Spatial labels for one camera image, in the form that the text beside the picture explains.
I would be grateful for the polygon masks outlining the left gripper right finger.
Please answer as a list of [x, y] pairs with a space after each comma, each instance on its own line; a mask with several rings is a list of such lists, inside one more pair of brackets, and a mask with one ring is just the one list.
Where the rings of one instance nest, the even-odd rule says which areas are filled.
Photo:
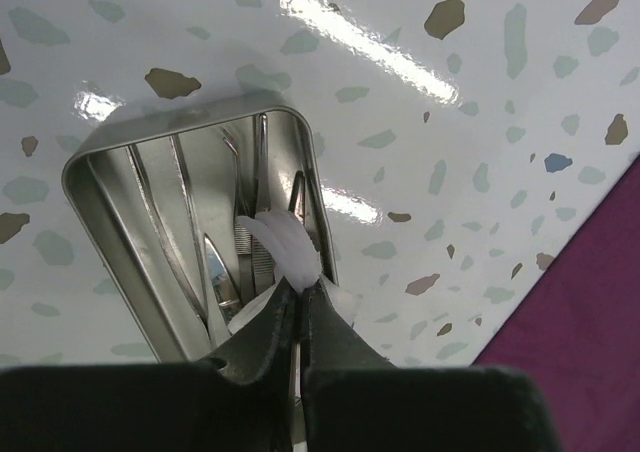
[[302, 401], [311, 451], [560, 451], [544, 398], [504, 367], [399, 368], [333, 308], [302, 296]]

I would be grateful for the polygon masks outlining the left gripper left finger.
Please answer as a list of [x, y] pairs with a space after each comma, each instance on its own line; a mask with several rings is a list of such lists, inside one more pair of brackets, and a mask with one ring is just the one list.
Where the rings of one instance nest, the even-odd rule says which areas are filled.
[[290, 451], [298, 296], [193, 362], [32, 366], [1, 374], [4, 451]]

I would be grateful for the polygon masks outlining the metal instrument tray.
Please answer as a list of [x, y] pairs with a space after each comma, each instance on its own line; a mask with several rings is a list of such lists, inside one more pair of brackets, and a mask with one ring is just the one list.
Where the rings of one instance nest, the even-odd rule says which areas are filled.
[[336, 275], [312, 132], [276, 94], [106, 122], [62, 183], [162, 362], [209, 354], [272, 285], [273, 261], [241, 217], [293, 212]]

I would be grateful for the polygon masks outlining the steel hemostat clamp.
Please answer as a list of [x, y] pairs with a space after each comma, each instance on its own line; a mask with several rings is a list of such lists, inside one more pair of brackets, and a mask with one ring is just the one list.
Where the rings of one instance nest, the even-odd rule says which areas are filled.
[[302, 170], [298, 170], [293, 179], [288, 211], [291, 212], [296, 219], [305, 225], [311, 217], [312, 201], [310, 193], [307, 191], [308, 180]]

